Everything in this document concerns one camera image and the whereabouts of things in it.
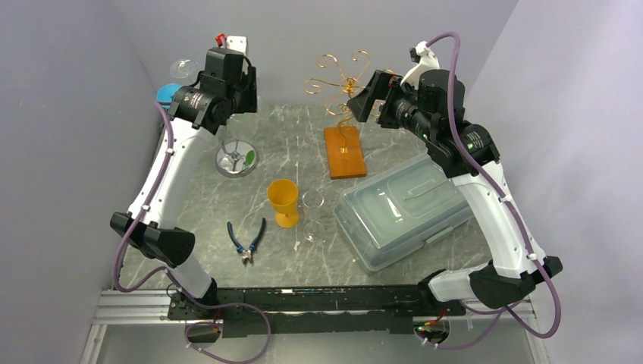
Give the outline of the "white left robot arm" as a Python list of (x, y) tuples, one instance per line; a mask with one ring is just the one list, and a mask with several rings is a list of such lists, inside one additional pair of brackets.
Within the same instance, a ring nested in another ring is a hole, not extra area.
[(133, 292), (120, 283), (127, 246), (137, 249), (160, 266), (144, 278), (164, 272), (188, 298), (188, 309), (198, 318), (212, 316), (218, 308), (217, 283), (194, 253), (195, 235), (177, 227), (187, 195), (190, 175), (205, 148), (215, 141), (218, 129), (232, 115), (257, 111), (256, 68), (245, 51), (214, 47), (195, 83), (182, 86), (169, 102), (157, 108), (165, 125), (162, 144), (148, 177), (126, 212), (116, 212), (111, 228), (121, 236), (111, 269), (116, 290)]

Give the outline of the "orange frosted wine glass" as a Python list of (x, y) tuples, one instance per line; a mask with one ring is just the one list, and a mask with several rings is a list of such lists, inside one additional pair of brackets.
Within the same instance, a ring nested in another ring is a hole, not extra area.
[(297, 185), (288, 179), (273, 181), (267, 189), (267, 197), (275, 211), (275, 221), (281, 228), (293, 228), (299, 221)]

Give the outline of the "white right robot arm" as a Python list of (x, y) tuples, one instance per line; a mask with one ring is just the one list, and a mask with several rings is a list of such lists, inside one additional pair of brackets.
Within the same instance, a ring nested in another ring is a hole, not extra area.
[(540, 283), (554, 290), (552, 279), (563, 270), (560, 259), (546, 254), (525, 226), (491, 135), (465, 119), (464, 91), (447, 70), (423, 72), (415, 91), (402, 84), (400, 75), (376, 71), (347, 103), (355, 119), (365, 122), (381, 100), (378, 124), (404, 128), (425, 144), (428, 156), (466, 198), (491, 251), (486, 264), (442, 269), (420, 282), (418, 304), (428, 315), (454, 300), (478, 300), (500, 309), (522, 300)]

